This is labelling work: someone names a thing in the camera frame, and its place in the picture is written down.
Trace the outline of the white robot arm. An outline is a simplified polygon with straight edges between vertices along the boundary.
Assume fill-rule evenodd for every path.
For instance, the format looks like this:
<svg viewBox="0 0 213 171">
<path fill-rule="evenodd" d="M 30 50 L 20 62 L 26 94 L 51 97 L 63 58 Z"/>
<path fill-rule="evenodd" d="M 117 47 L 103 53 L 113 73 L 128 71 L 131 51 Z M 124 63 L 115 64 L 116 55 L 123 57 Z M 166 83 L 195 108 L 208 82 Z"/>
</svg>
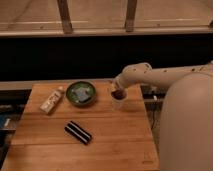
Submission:
<svg viewBox="0 0 213 171">
<path fill-rule="evenodd" d="M 177 80 L 192 73 L 213 76 L 213 60 L 204 65 L 168 68 L 153 68 L 147 62 L 128 65 L 114 78 L 111 95 L 116 100 L 123 100 L 127 97 L 127 88 L 141 83 L 169 88 Z"/>
</svg>

